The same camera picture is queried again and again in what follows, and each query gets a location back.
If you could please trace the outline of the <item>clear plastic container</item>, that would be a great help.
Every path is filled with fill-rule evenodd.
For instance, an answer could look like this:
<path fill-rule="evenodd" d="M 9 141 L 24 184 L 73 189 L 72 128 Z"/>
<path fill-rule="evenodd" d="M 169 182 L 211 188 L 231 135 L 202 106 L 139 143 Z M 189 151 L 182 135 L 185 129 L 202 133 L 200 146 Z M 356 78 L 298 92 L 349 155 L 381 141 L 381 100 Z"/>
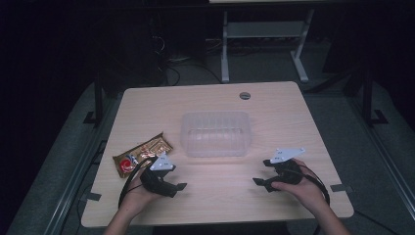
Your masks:
<path fill-rule="evenodd" d="M 187 113 L 180 143 L 188 157 L 242 157 L 252 143 L 250 116 L 240 111 Z"/>

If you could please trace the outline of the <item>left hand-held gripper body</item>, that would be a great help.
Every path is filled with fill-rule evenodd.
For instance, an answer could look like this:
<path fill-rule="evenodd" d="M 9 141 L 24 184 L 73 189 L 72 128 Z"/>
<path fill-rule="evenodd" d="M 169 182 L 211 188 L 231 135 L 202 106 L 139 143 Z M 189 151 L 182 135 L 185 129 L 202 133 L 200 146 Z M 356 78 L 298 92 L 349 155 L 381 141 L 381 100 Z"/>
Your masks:
<path fill-rule="evenodd" d="M 146 167 L 140 179 L 145 189 L 165 197 L 173 198 L 178 191 L 176 185 L 166 182 L 163 178 L 173 163 L 166 152 L 162 152 L 155 160 Z"/>

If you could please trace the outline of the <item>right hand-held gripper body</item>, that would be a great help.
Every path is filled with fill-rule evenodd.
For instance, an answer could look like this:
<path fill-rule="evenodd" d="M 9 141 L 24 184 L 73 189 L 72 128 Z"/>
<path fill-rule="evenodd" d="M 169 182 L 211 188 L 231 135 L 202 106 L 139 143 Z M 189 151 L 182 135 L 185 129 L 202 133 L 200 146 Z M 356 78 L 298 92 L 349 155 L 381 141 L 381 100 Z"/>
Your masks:
<path fill-rule="evenodd" d="M 301 182 L 302 173 L 300 166 L 294 161 L 295 157 L 303 154 L 304 148 L 285 148 L 277 149 L 274 156 L 269 159 L 273 164 L 273 168 L 277 175 L 269 178 L 272 182 L 284 182 L 292 185 L 297 185 Z"/>

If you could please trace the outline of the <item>person's left hand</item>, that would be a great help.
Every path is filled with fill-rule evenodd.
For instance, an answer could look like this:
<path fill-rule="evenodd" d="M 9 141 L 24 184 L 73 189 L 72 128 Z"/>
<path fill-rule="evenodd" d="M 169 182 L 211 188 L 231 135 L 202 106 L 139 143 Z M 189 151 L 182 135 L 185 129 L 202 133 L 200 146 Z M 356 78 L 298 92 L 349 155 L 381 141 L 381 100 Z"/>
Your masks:
<path fill-rule="evenodd" d="M 144 188 L 140 179 L 141 174 L 142 171 L 139 171 L 130 182 L 121 206 L 119 207 L 123 212 L 127 212 L 128 214 L 139 214 L 147 205 L 160 197 L 160 195 L 149 192 Z"/>

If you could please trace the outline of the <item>golden snack packet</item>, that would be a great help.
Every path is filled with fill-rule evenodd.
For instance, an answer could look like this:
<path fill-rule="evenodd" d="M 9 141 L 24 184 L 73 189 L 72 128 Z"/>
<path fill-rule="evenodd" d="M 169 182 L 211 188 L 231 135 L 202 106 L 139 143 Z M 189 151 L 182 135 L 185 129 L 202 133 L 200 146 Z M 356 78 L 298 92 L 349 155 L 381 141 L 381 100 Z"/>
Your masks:
<path fill-rule="evenodd" d="M 172 145 L 163 137 L 163 133 L 160 133 L 150 140 L 114 156 L 113 160 L 119 177 L 126 178 L 142 161 L 159 157 L 163 152 L 169 153 L 172 150 Z"/>

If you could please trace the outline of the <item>black metal stand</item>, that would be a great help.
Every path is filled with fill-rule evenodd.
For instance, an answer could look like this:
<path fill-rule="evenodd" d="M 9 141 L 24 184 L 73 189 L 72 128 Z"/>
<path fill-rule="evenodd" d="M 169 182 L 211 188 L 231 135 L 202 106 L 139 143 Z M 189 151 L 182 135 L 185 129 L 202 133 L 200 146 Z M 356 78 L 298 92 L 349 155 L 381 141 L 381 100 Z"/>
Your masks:
<path fill-rule="evenodd" d="M 94 86 L 94 108 L 93 112 L 89 112 L 85 119 L 84 123 L 93 124 L 94 127 L 98 127 L 102 121 L 104 115 L 103 108 L 103 86 L 100 78 L 100 70 L 95 67 L 93 73 L 93 86 Z"/>
<path fill-rule="evenodd" d="M 372 109 L 373 76 L 369 66 L 363 67 L 362 117 L 369 127 L 376 124 L 388 124 L 381 110 Z"/>

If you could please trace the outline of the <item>person's right hand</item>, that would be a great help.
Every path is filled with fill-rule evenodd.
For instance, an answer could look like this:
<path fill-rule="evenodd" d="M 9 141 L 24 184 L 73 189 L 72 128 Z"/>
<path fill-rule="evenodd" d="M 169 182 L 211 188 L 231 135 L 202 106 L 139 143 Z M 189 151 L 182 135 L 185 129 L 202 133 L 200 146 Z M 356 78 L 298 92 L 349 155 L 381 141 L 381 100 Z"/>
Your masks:
<path fill-rule="evenodd" d="M 306 178 L 303 178 L 297 185 L 274 181 L 271 186 L 292 194 L 315 217 L 330 209 L 321 190 Z"/>

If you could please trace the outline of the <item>white metal table frame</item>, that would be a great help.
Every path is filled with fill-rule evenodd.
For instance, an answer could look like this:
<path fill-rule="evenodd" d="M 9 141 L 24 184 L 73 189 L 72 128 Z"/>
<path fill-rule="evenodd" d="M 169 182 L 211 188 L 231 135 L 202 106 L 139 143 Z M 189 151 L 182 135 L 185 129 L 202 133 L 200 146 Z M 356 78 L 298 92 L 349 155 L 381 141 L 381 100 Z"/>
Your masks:
<path fill-rule="evenodd" d="M 228 63 L 228 40 L 244 38 L 294 38 L 298 45 L 291 51 L 292 62 L 297 71 L 300 82 L 307 83 L 308 76 L 300 59 L 306 37 L 313 19 L 314 10 L 311 9 L 303 21 L 287 22 L 242 22 L 228 21 L 228 14 L 223 14 L 222 51 L 221 51 L 221 82 L 230 81 Z"/>

